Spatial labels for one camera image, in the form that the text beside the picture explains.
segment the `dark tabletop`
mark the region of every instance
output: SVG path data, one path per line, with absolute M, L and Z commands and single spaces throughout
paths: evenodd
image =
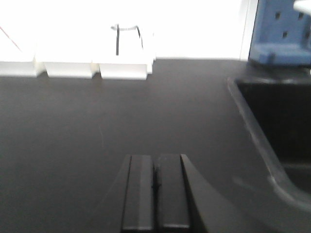
M 146 81 L 0 78 L 0 232 L 76 232 L 126 154 L 184 153 L 236 206 L 269 213 L 273 205 L 256 201 L 266 197 L 290 221 L 294 209 L 273 193 L 226 80 L 307 75 L 239 61 L 157 60 Z

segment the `blue plastic part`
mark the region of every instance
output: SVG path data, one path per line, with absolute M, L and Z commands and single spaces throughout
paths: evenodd
M 265 65 L 311 65 L 311 18 L 293 0 L 259 0 L 249 59 Z

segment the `white wall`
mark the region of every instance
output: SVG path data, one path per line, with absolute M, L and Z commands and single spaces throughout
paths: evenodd
M 36 42 L 53 48 L 62 40 L 79 50 L 96 49 L 104 26 L 133 22 L 153 28 L 157 57 L 239 59 L 248 2 L 3 0 L 0 26 L 28 53 Z

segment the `hole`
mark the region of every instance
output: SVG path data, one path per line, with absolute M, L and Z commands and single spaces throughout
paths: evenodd
M 281 17 L 281 12 L 280 11 L 276 12 L 276 19 L 279 19 L 280 17 Z
M 311 194 L 310 86 L 240 83 L 238 87 L 291 181 Z
M 298 20 L 301 20 L 303 18 L 303 13 L 299 13 L 299 15 L 298 15 Z
M 286 38 L 288 35 L 288 32 L 283 32 L 283 39 Z

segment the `black cable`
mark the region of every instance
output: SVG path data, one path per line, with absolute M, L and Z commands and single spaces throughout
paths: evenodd
M 116 55 L 119 55 L 119 38 L 120 38 L 120 28 L 117 24 L 117 44 L 116 44 Z

